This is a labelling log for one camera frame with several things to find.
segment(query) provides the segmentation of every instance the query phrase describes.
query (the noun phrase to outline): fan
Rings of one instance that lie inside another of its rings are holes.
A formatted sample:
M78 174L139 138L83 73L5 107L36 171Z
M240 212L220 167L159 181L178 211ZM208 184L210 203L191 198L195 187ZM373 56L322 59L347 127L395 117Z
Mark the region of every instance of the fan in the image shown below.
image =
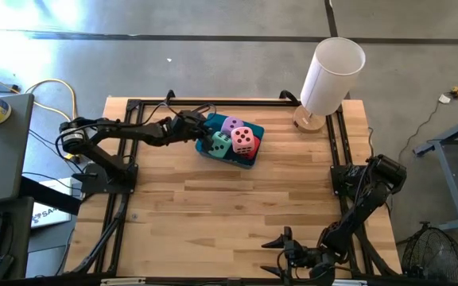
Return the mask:
M402 271L409 277L458 283L458 244L442 230L422 222L407 242Z

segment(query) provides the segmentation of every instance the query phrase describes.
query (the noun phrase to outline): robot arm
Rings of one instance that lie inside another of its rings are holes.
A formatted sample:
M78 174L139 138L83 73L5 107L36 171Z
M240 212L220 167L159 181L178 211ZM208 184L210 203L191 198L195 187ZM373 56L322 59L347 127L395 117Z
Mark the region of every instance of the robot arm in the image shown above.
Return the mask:
M311 269L311 281L319 285L331 285L335 279L335 263L344 263L352 235L371 216L376 208L386 202L388 195L402 189L406 180L406 168L384 155L367 160L367 166L347 166L346 172L338 180L343 184L358 182L355 190L353 207L339 220L325 228L316 248L302 246L293 240L290 227L284 227L284 234L273 242L262 245L263 248L284 249L281 253L287 260L287 269L279 264L277 268L262 266L262 269L279 276L286 286L297 281L291 277L292 269L302 267ZM396 274L386 266L366 238L359 238L362 247L366 247L378 270L384 274Z
M107 138L140 140L157 147L178 141L200 139L206 149L209 149L212 146L211 130L204 127L205 121L206 118L201 113L190 110L182 110L174 119L167 117L145 125L122 124L105 118L77 118L61 124L61 143L63 150L71 154L82 154L86 149ZM91 138L85 131L85 128L90 126L95 126L97 131Z
M91 159L101 168L93 172L104 172L101 176L113 182L134 181L137 170L129 164L123 163L123 158L112 156L97 146L103 139L121 138L144 141L147 145L163 146L170 143L189 140L201 140L204 150L212 146L212 131L204 125L206 118L196 110L182 110L177 113L174 119L170 117L161 119L158 122L148 124L126 124L120 121L111 121L106 118L90 120L76 118L72 122L65 122L60 125L60 136L63 150L71 154L81 154ZM96 133L89 137L86 128L96 130ZM85 180L85 174L75 174L78 180Z

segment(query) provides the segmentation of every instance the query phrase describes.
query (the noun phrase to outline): foam dice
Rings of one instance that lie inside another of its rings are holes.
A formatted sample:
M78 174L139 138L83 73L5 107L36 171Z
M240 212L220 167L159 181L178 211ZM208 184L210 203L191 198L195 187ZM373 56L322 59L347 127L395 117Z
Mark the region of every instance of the foam dice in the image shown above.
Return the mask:
M232 149L244 154L254 150L254 133L249 127L238 127L231 131Z
M231 147L231 139L226 134L217 131L212 136L213 145L208 153L217 158L223 158Z
M244 125L242 120L233 116L229 116L226 118L226 120L223 121L222 129L220 131L227 136L231 136L232 130L243 126Z
M254 136L254 149L248 153L242 154L242 157L247 159L247 160L252 160L255 157L255 153L258 152L259 145L261 144L261 140Z

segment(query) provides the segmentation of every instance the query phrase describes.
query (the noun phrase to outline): concrete floor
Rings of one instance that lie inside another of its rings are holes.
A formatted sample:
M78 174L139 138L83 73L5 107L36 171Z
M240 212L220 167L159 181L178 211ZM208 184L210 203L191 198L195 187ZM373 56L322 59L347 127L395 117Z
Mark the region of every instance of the concrete floor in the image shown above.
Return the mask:
M332 4L342 37L458 38L458 1L332 0ZM0 1L0 29L329 36L323 0ZM76 90L79 114L97 118L108 95L165 96L168 89L178 96L276 98L283 89L299 95L315 47L315 43L45 41L12 33L0 35L0 79L23 87L51 77L66 80ZM376 152L397 158L440 93L458 86L458 45L364 44L363 49L367 64L351 97L364 101L375 129ZM69 93L61 85L44 85L35 95L39 102L70 113ZM35 108L32 129L53 139L62 121ZM440 106L410 148L457 122L458 101ZM457 218L437 158L427 154L416 159L407 152L402 160L408 180L394 198L397 240L418 230L419 221L437 224ZM71 174L32 138L25 170L55 177ZM64 244L69 234L61 232L64 238L58 238L57 245ZM458 230L450 234L458 241Z

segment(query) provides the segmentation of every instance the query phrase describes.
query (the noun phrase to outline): wooden table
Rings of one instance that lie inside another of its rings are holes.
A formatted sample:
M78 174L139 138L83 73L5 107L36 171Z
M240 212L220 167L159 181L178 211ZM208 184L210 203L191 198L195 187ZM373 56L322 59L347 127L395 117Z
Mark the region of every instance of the wooden table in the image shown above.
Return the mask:
M103 116L123 119L127 100L109 97ZM144 118L152 109L146 107ZM265 128L250 170L202 157L192 141L161 148L139 144L138 186L130 197L118 276L274 277L259 266L276 265L279 250L262 249L261 244L277 238L283 226L291 226L301 244L314 247L323 228L340 219L340 205L332 194L327 128L298 132L292 123L294 110L218 107L220 114ZM363 102L345 100L343 114L353 161L365 164L370 148ZM159 108L152 121L171 115ZM333 121L341 146L335 116ZM100 146L117 153L118 143L110 139ZM76 267L99 239L106 205L107 195L94 195L82 205L65 269ZM385 207L366 221L366 228L388 265L401 272ZM107 245L105 266L113 241ZM363 269L359 245L355 247ZM340 270L336 275L349 276ZM306 272L300 276L307 277Z

